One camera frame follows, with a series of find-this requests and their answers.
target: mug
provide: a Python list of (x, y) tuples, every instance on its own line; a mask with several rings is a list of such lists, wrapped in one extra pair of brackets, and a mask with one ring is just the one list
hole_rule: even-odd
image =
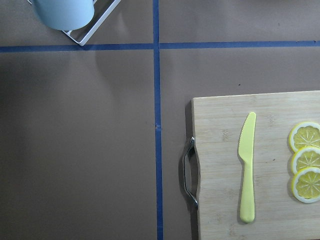
[(95, 13), (93, 0), (32, 0), (32, 8), (43, 24), (62, 31), (84, 27)]

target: cutting board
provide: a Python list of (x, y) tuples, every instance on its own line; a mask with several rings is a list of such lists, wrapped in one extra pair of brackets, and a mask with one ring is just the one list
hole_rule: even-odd
[[(253, 150), (255, 220), (239, 217), (243, 163), (242, 126), (256, 113)], [(290, 130), (320, 123), (320, 91), (196, 97), (193, 134), (198, 159), (200, 240), (320, 239), (320, 201), (302, 203), (291, 192)]]

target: plastic knife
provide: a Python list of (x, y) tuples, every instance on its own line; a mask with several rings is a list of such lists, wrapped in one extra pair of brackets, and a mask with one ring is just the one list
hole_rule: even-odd
[(255, 197), (253, 182), (253, 156), (256, 126), (256, 113), (250, 112), (242, 127), (238, 153), (244, 162), (242, 193), (240, 202), (240, 219), (251, 223), (255, 219)]

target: cutting board handle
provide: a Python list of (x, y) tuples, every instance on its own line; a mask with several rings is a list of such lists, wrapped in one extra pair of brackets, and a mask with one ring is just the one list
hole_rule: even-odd
[(195, 138), (192, 136), (191, 139), (190, 139), (190, 142), (189, 142), (189, 147), (188, 147), (187, 151), (185, 152), (184, 157), (183, 157), (183, 161), (182, 161), (182, 164), (183, 164), (183, 186), (184, 186), (184, 190), (185, 190), (186, 194), (188, 194), (190, 196), (190, 198), (192, 199), (195, 208), (198, 209), (198, 206), (199, 206), (198, 200), (197, 200), (197, 198), (195, 196), (193, 196), (191, 191), (188, 189), (187, 181), (186, 181), (186, 158), (188, 156), (188, 153), (194, 147), (195, 147)]

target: lemon slice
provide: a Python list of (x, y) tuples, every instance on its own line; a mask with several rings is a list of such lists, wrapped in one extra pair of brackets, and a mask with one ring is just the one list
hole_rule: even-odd
[(312, 121), (301, 122), (291, 130), (288, 140), (294, 152), (304, 147), (320, 148), (320, 125)]
[(291, 170), (296, 174), (307, 167), (320, 168), (320, 148), (306, 146), (299, 149), (292, 157)]
[(320, 168), (311, 166), (298, 171), (292, 179), (291, 190), (295, 198), (303, 203), (320, 200)]

